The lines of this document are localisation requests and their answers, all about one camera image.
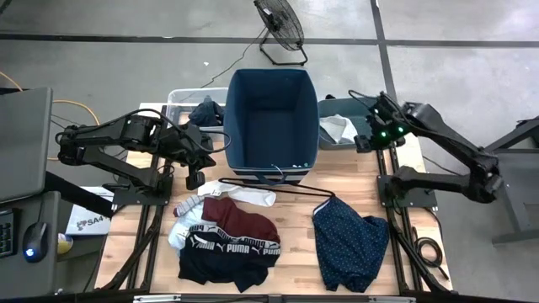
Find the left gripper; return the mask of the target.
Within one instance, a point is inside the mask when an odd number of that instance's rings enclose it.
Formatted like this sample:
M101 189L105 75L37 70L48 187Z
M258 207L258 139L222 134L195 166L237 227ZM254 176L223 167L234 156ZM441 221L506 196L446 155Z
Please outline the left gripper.
M196 190L205 184L205 174L197 169L216 165L213 158L203 150L203 147L209 148L208 140L209 136L203 134L190 136L183 133L181 135L181 141L185 149L184 161L190 166L188 176L185 178L188 190Z

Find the black diagonal bar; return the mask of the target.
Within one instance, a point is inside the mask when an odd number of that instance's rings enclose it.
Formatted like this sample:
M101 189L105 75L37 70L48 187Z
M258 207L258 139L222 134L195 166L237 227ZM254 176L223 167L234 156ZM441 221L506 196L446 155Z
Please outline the black diagonal bar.
M115 213L113 205L107 199L82 189L54 173L45 173L44 191L57 191L65 201L108 218L112 218Z

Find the black computer mouse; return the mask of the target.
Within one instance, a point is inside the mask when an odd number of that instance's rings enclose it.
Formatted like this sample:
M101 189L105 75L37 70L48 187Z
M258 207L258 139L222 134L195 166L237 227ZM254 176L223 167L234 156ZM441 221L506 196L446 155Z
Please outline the black computer mouse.
M28 263L40 262L48 252L48 225L45 222L37 221L30 225L24 235L22 242L24 259Z

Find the black Puma underwear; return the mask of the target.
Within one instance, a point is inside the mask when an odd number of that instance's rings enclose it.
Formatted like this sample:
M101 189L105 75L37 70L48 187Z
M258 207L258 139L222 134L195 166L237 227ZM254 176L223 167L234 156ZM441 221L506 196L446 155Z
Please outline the black Puma underwear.
M280 244L233 237L219 226L195 225L179 252L179 278L198 284L233 283L243 293L261 285L280 256Z

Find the silver aluminium rail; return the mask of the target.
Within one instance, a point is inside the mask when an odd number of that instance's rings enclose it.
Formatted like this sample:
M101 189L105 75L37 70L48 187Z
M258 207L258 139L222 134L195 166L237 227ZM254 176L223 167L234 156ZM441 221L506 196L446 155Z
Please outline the silver aluminium rail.
M414 298L389 295L136 295L132 303L417 303Z

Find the black keyboard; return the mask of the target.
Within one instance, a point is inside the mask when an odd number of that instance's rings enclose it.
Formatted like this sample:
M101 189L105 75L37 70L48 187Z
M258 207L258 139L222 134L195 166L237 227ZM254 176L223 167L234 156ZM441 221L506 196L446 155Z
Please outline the black keyboard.
M0 210L0 258L12 256L17 252L17 219L16 209Z

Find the teal plastic bin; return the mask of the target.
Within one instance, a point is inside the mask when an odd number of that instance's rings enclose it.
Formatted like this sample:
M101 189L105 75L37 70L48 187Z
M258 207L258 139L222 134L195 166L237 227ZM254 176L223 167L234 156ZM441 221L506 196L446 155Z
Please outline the teal plastic bin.
M358 135L371 137L371 127L367 123L368 116L371 116L369 108L375 104L374 98L327 98L318 102L319 126L322 117L339 114L352 121ZM356 144L335 143L328 133L320 126L319 128L319 148L322 150L356 150Z

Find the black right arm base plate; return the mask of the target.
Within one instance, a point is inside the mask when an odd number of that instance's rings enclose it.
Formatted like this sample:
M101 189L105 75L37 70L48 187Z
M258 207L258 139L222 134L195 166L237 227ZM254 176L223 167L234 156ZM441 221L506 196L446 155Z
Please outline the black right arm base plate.
M380 175L376 179L380 204L386 208L429 208L437 210L438 204L433 189L415 188L406 194L395 195L388 189L391 177Z

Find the dark navy cloth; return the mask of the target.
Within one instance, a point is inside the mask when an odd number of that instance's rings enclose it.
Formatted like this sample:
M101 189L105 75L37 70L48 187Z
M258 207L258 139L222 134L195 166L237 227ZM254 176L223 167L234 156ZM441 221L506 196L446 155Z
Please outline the dark navy cloth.
M189 114L189 122L199 127L223 126L225 110L210 95L206 95Z

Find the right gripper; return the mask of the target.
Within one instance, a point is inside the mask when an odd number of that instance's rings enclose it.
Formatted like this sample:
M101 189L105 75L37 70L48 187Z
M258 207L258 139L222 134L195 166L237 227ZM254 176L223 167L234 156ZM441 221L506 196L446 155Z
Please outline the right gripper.
M406 126L403 123L396 120L384 121L375 118L368 118L367 123L371 127L371 137L370 139L364 135L354 137L357 153L369 153L372 149L386 149L393 142L397 146L402 146L405 143Z

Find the grey striped sock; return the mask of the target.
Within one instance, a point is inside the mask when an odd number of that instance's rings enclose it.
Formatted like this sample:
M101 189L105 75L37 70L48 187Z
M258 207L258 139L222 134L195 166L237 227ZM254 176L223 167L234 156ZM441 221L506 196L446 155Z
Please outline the grey striped sock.
M173 215L175 217L180 217L186 214L188 211L196 207L197 205L203 203L205 200L204 195L191 195L186 200L180 202L173 208Z

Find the black clothes hanger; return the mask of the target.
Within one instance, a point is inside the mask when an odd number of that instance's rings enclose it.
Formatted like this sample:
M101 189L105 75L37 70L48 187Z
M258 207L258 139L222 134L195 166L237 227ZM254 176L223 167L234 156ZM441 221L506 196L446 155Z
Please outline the black clothes hanger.
M317 196L317 197L326 197L331 198L335 196L335 193L330 190L320 189L312 186L306 186L299 183L289 183L285 182L277 185L267 185L267 184L254 184L249 183L248 180L240 178L219 178L219 182L226 183L230 185L237 185L249 189L264 189L273 191L276 193L283 194L297 194L297 195L306 195L306 196Z

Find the white cloth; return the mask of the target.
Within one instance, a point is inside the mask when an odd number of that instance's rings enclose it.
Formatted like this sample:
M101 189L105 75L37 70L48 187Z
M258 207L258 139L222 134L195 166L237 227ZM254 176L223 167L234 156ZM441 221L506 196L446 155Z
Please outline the white cloth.
M322 117L320 119L320 126L338 144L354 143L354 138L358 135L352 121L339 114Z

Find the dark grey desk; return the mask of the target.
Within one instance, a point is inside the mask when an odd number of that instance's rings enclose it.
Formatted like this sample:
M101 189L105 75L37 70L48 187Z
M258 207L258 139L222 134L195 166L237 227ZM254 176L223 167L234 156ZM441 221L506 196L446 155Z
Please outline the dark grey desk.
M0 258L0 300L49 295L54 292L56 274L58 210L61 196L48 192L0 206L18 211L17 252ZM26 229L37 221L48 225L48 252L38 263L24 259L22 242Z

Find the white sock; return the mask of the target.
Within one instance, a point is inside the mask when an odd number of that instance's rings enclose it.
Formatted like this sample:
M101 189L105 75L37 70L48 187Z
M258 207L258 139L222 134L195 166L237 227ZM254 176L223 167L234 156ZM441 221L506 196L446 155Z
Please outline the white sock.
M271 207L276 201L276 193L265 189L251 189L243 186L210 181L197 189L198 195L228 197L236 201L263 207Z

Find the yellow ball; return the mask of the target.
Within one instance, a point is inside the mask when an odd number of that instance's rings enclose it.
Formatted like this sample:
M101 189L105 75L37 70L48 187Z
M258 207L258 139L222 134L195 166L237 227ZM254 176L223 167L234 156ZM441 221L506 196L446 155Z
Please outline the yellow ball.
M57 235L57 253L59 255L68 253L72 249L73 243L72 237L59 233Z

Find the grey monitor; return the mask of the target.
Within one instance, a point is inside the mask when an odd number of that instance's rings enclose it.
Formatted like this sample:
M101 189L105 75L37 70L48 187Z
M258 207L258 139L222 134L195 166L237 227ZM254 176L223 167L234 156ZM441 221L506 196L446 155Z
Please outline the grey monitor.
M52 90L0 95L0 203L45 187Z

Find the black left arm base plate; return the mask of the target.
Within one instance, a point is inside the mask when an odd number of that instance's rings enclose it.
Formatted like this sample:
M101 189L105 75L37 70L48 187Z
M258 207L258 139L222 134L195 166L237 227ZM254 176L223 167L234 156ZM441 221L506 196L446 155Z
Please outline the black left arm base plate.
M113 203L117 205L167 205L172 193L173 177L168 175L160 179L156 188L135 186L126 178L119 177L117 183L104 187L114 193Z

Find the maroon cloth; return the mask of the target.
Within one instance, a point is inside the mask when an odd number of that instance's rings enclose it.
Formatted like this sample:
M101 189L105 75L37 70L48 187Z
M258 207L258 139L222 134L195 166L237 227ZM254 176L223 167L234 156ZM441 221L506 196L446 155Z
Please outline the maroon cloth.
M241 210L230 198L206 197L202 219L215 222L233 237L252 237L280 243L277 228L271 220L263 215Z

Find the grey metal table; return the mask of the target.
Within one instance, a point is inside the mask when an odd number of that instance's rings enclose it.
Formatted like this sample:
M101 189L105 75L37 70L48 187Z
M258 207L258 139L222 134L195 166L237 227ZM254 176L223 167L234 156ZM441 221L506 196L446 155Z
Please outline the grey metal table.
M492 239L494 245L539 239L526 207L539 206L539 115L520 120L516 127L486 147L499 157L504 180L498 201L506 209L513 231Z

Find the clear plastic bin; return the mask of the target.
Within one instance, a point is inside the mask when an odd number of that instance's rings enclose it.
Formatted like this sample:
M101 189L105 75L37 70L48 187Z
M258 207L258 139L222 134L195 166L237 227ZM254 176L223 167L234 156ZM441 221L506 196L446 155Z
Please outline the clear plastic bin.
M204 102L215 102L224 110L227 101L228 88L185 88L175 89L168 95L166 115L175 125L191 124L200 132L206 133L214 142L228 143L229 139L223 135L222 124L213 126L196 125L189 115Z

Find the navy white striped fabric bin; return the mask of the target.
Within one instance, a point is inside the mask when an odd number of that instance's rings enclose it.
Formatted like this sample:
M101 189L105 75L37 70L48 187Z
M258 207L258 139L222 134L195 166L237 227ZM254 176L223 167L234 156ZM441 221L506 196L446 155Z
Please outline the navy white striped fabric bin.
M318 98L302 69L238 69L225 103L227 164L248 183L300 183L315 164Z

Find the black floor fan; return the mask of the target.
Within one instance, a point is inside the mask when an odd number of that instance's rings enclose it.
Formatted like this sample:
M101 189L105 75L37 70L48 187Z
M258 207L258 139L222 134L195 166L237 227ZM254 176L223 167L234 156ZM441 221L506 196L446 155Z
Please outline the black floor fan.
M303 49L304 32L299 18L287 0L253 0L265 26L265 34L259 42L259 50L274 66L304 66L308 57ZM303 60L299 62L278 62L264 49L269 35L287 51L300 51Z

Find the black aluminium frame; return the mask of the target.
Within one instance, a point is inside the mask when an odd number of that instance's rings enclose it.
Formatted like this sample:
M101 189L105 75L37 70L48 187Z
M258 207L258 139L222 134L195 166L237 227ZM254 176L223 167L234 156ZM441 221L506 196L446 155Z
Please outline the black aluminium frame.
M425 171L419 147L414 137L406 137L406 145L397 148L398 161L418 171ZM235 178L227 165L224 152L213 156L217 166L205 169L206 181L218 177ZM150 157L141 153L129 153L128 162L138 167L150 164ZM376 176L379 174L376 153L358 154L355 150L327 151L319 150L313 169L302 180L302 184L334 191L339 198L350 205L361 216L373 215L386 218L386 211L378 201ZM239 295L236 286L229 284L205 285L178 278L179 258L168 243L168 234L176 219L172 207L195 192L185 189L187 168L175 165L172 200L164 206L164 214L157 240L155 262L149 290L153 294L209 294ZM269 268L267 279L259 286L253 286L243 292L245 295L363 295L352 293L344 286L337 291L327 291L318 267L315 248L315 233L312 224L312 212L325 198L299 194L277 194L273 206L264 207L237 202L237 207L250 213L259 213L270 219L277 227L281 239L281 255L273 268ZM105 286L120 270L131 255L136 242L138 226L143 232L151 225L156 212L155 207L127 205L111 219L111 225L104 255L99 265L96 287ZM439 225L430 212L412 208L408 211L411 225L417 229L420 237L435 239L443 249L444 244L439 232ZM150 247L142 253L134 287L141 286L147 267ZM391 243L386 250L381 270L365 295L396 295L398 282Z

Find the white paper sheet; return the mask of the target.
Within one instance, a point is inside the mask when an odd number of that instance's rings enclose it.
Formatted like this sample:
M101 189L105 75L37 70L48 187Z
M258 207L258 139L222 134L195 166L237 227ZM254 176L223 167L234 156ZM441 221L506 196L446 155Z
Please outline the white paper sheet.
M83 189L108 200L111 203L111 209L117 210L117 205L114 205L113 199L115 194L103 187L83 187ZM86 210L82 206L74 205L70 214L69 221L65 234L74 236L102 236L107 235L110 229L110 218Z

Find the navy dotted boxer shorts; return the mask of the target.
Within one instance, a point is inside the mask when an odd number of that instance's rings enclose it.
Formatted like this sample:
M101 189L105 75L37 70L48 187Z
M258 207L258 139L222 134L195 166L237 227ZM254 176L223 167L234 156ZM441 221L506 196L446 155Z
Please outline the navy dotted boxer shorts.
M360 216L336 196L312 214L315 246L325 288L364 293L376 279L389 243L388 223Z

